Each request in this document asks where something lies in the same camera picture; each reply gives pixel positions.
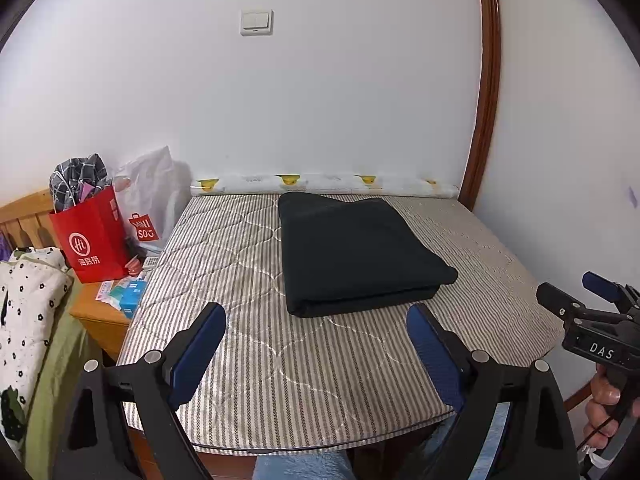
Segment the person's right hand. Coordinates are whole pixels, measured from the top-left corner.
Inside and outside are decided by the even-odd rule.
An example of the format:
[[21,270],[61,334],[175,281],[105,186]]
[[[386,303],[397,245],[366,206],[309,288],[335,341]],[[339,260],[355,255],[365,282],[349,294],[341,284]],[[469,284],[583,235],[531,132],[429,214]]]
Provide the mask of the person's right hand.
[[591,378],[591,399],[586,405],[588,422],[584,428],[584,436],[588,437],[586,445],[602,450],[608,445],[608,439],[616,434],[620,424],[608,419],[606,408],[615,406],[620,400],[620,390],[614,387],[606,377],[606,367],[596,365],[596,374]]

